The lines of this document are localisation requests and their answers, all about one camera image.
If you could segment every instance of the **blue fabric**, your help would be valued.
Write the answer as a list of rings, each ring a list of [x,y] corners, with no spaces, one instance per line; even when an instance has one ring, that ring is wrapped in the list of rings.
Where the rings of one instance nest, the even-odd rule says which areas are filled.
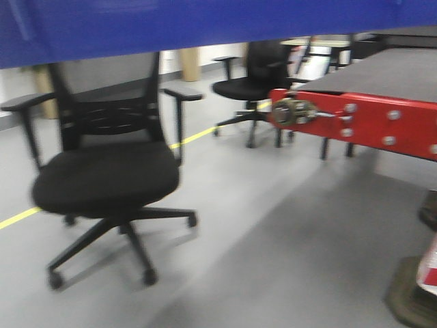
[[[435,0],[0,0],[0,68],[437,23]]]

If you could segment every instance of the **red metal bracket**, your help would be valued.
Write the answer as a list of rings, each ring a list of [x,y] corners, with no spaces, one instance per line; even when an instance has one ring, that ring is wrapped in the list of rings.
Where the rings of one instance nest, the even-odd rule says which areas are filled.
[[[287,93],[285,89],[272,90],[272,104],[287,98]],[[269,115],[270,123],[277,128],[437,161],[436,103],[353,93],[297,92],[295,99],[308,100],[320,111],[335,116],[284,126]]]

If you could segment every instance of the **yellow floor line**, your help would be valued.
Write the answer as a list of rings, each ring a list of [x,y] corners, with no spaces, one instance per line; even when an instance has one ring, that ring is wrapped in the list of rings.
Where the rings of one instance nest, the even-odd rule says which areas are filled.
[[[269,104],[270,104],[269,101],[263,102],[262,104],[260,104],[258,106],[258,109],[263,109],[263,108],[267,107]],[[192,141],[194,141],[196,139],[199,139],[200,137],[203,137],[204,135],[212,133],[215,129],[216,129],[215,126],[213,126],[212,128],[207,128],[206,130],[203,130],[203,131],[201,131],[199,133],[196,133],[195,135],[192,135],[192,136],[190,136],[188,138],[185,138],[182,141],[182,144],[184,145],[184,144],[187,144],[188,142],[192,142]],[[176,149],[179,146],[180,146],[180,144],[177,142],[177,143],[173,143],[172,145],[170,145],[170,148],[171,149]],[[23,219],[25,219],[27,217],[30,217],[31,215],[33,215],[35,213],[38,213],[40,211],[41,211],[40,208],[33,207],[33,208],[30,208],[29,210],[25,210],[22,213],[14,215],[13,217],[10,217],[9,219],[6,219],[5,221],[0,222],[0,230],[10,226],[11,224],[14,224],[14,223],[16,223],[18,221],[21,221],[21,220],[23,220]]]
[[[24,212],[14,215],[13,217],[10,217],[9,219],[6,219],[5,221],[0,222],[0,230],[4,229],[8,226],[10,226],[11,224],[14,224],[20,220],[25,219],[26,217],[30,217],[32,214],[38,213],[41,211],[41,208],[39,207],[33,207],[30,208],[29,210],[25,210]]]

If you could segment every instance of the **black office chair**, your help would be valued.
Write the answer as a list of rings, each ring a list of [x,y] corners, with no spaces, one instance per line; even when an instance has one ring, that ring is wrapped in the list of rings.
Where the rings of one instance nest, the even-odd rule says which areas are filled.
[[[180,152],[175,158],[160,124],[158,68],[158,53],[50,64],[54,93],[25,96],[2,105],[3,110],[16,111],[23,119],[40,171],[32,189],[36,205],[64,215],[69,226],[78,216],[101,218],[48,265],[53,289],[64,282],[56,268],[114,227],[128,237],[144,265],[143,282],[155,284],[157,274],[131,221],[188,217],[189,227],[197,224],[193,210],[144,207],[178,187],[182,102],[201,99],[193,90],[164,89],[177,102]],[[59,107],[63,152],[43,166],[29,109],[50,98],[56,98]]]
[[[257,121],[267,121],[268,113],[258,111],[258,101],[268,98],[270,90],[288,88],[287,65],[290,47],[281,44],[280,40],[250,42],[246,57],[246,76],[232,78],[231,62],[237,57],[220,57],[215,61],[223,62],[226,69],[226,81],[216,82],[212,90],[226,98],[246,101],[246,111],[237,111],[236,116],[216,124],[214,135],[219,135],[219,127],[252,121],[248,148],[255,147],[255,128]],[[281,146],[281,129],[277,129],[276,147]]]

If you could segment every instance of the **chair seat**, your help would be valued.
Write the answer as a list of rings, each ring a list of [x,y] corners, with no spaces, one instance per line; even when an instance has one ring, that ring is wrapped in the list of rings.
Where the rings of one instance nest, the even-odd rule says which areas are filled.
[[[268,93],[276,88],[283,87],[272,83],[258,83],[247,77],[216,82],[212,90],[230,99],[259,101],[268,98]]]
[[[48,212],[104,217],[155,202],[178,183],[178,163],[164,142],[120,143],[58,154],[32,194]]]

